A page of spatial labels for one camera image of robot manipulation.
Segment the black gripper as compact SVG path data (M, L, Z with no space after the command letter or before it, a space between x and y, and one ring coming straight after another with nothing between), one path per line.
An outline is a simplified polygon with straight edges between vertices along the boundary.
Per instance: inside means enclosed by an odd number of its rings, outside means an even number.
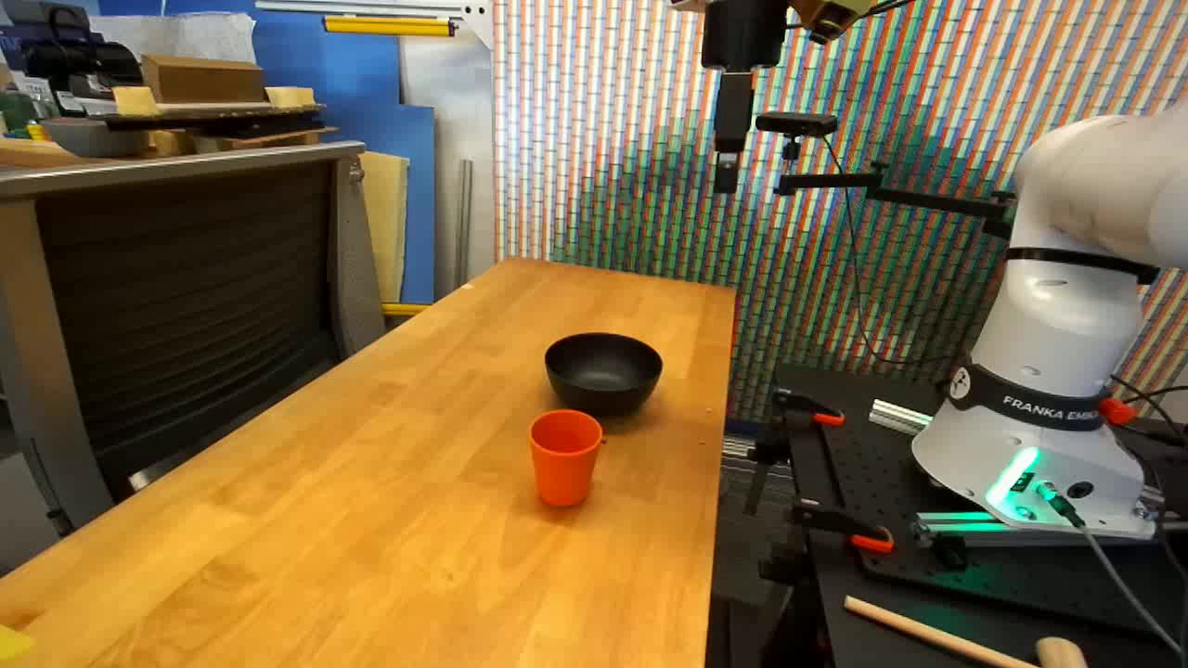
M753 68L776 68L785 32L785 0L709 0L700 62L716 74L712 192L737 188L737 152L753 116Z

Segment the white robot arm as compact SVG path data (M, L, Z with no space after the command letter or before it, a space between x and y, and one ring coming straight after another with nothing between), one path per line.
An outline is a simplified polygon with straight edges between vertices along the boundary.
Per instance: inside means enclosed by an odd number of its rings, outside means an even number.
M1011 532L1147 540L1142 465L1102 394L1139 288L1188 264L1188 104L1095 116L1032 140L996 304L908 451Z

